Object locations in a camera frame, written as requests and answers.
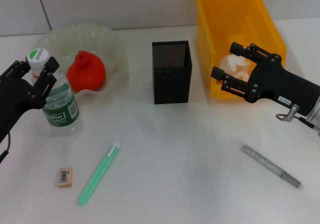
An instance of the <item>green label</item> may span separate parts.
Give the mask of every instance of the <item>green label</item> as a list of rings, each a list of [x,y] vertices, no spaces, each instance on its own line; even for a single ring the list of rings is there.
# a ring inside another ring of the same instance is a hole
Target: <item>green label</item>
[[[57,109],[42,109],[48,122],[55,127],[65,127],[72,124],[79,116],[79,108],[73,96],[71,101]]]
[[[29,57],[30,59],[34,58],[34,56],[37,54],[38,50],[33,50],[32,52],[30,52]]]

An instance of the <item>pen holder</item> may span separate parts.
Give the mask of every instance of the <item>pen holder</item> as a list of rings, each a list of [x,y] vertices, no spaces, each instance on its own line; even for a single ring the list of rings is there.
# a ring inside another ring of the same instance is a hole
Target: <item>pen holder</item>
[[[192,72],[189,42],[152,43],[154,104],[187,103]]]

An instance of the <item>plastic bottle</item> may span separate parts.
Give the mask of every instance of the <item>plastic bottle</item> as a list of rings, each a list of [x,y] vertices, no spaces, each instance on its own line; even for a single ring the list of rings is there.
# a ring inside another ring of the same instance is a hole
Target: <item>plastic bottle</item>
[[[39,78],[50,54],[43,48],[32,50],[27,61],[32,69],[32,84]],[[46,105],[42,109],[55,135],[68,135],[81,130],[82,122],[79,108],[67,78],[59,72],[53,74],[56,83],[46,98]]]

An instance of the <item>red ball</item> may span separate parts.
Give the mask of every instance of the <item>red ball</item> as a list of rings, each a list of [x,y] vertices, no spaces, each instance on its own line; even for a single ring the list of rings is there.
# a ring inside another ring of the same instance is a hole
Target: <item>red ball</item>
[[[68,68],[66,77],[75,92],[80,92],[84,89],[96,91],[106,80],[106,69],[98,56],[81,50]]]

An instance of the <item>green pen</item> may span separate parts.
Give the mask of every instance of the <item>green pen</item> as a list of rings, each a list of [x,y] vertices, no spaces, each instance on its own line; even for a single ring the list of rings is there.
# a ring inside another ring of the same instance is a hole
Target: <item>green pen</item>
[[[101,181],[102,177],[104,176],[105,172],[107,171],[108,167],[112,163],[113,159],[118,154],[120,145],[118,143],[111,145],[106,152],[105,157],[100,162],[99,166],[94,171],[91,179],[83,189],[82,193],[78,197],[77,203],[79,206],[84,206],[87,201],[90,199],[92,193],[94,193],[96,187],[98,186],[99,182]]]

